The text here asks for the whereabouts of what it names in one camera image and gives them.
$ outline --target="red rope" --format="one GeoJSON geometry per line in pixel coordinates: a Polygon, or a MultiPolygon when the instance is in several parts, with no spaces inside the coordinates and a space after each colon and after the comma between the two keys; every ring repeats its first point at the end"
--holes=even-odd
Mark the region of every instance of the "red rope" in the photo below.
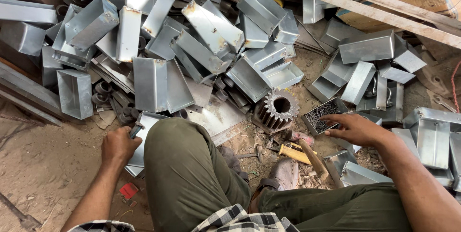
{"type": "Polygon", "coordinates": [[[461,61],[458,62],[458,64],[455,67],[455,70],[453,71],[453,75],[451,76],[451,85],[453,86],[453,96],[455,98],[455,106],[456,106],[456,112],[457,113],[460,112],[460,107],[458,105],[458,100],[456,99],[455,74],[456,74],[456,71],[458,71],[458,68],[459,68],[460,64],[461,64],[461,61]]]}

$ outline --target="hammer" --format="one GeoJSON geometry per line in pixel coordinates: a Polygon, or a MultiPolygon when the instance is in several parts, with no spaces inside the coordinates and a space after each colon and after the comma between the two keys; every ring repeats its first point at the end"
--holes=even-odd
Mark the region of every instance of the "hammer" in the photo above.
{"type": "Polygon", "coordinates": [[[257,156],[260,163],[262,163],[262,146],[256,148],[257,153],[238,154],[237,158],[253,157],[257,156]]]}
{"type": "Polygon", "coordinates": [[[325,181],[329,173],[326,170],[325,166],[320,162],[320,159],[314,154],[311,146],[314,145],[314,138],[308,136],[301,132],[295,132],[290,130],[286,137],[287,140],[297,142],[302,148],[309,161],[311,161],[312,166],[314,167],[317,176],[319,176],[321,181],[325,181]]]}

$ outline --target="person's right hand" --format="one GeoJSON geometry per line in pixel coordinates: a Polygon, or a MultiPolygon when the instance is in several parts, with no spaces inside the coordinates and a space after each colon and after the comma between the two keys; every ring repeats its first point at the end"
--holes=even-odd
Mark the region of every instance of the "person's right hand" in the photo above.
{"type": "Polygon", "coordinates": [[[328,126],[341,124],[339,129],[329,129],[325,135],[337,137],[361,147],[376,147],[394,133],[360,116],[359,114],[330,114],[320,117],[328,126]]]}

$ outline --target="black and white plaid fabric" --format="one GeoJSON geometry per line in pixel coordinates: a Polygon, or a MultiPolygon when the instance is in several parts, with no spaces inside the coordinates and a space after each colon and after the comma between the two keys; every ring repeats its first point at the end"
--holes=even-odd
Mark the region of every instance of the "black and white plaid fabric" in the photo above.
{"type": "MultiPolygon", "coordinates": [[[[69,232],[134,232],[135,229],[128,223],[110,220],[96,220],[79,225],[69,232]]],[[[275,213],[247,214],[240,204],[223,208],[192,232],[299,232],[288,219],[279,220],[275,213]]]]}

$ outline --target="sandy ground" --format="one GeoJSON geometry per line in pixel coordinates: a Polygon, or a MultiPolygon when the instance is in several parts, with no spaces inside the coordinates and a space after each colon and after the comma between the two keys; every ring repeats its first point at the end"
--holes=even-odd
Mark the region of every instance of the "sandy ground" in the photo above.
{"type": "MultiPolygon", "coordinates": [[[[320,75],[328,59],[314,52],[297,49],[297,57],[292,60],[305,73],[305,78],[291,89],[300,106],[293,129],[309,134],[300,116],[320,105],[320,102],[306,87],[320,75]]],[[[417,105],[431,106],[426,89],[419,82],[405,87],[405,115],[417,105]]],[[[0,112],[24,117],[16,107],[1,100],[0,112]]],[[[279,156],[266,148],[267,135],[258,133],[250,122],[245,121],[245,124],[250,127],[224,146],[231,147],[237,154],[254,153],[256,145],[265,148],[262,163],[256,157],[240,160],[242,169],[250,173],[250,186],[254,191],[259,180],[268,176],[279,156]]],[[[41,231],[59,231],[99,168],[102,138],[107,131],[119,126],[115,120],[106,130],[102,130],[88,120],[87,125],[65,123],[61,128],[51,125],[37,127],[0,118],[0,191],[20,211],[42,222],[41,231]]],[[[280,132],[273,137],[278,142],[285,142],[283,135],[284,132],[280,132]]],[[[341,148],[325,135],[319,135],[315,137],[313,149],[324,157],[341,148]]],[[[361,149],[356,158],[362,166],[384,173],[376,150],[361,149]]],[[[335,188],[330,177],[321,183],[316,176],[312,176],[312,167],[309,165],[301,163],[299,175],[300,187],[335,188]]],[[[131,223],[137,231],[153,231],[143,180],[123,172],[112,200],[110,218],[131,223]],[[133,182],[140,189],[133,197],[137,205],[132,208],[122,202],[118,192],[127,182],[133,182]]],[[[25,231],[3,204],[0,204],[0,220],[0,232],[25,231]]]]}

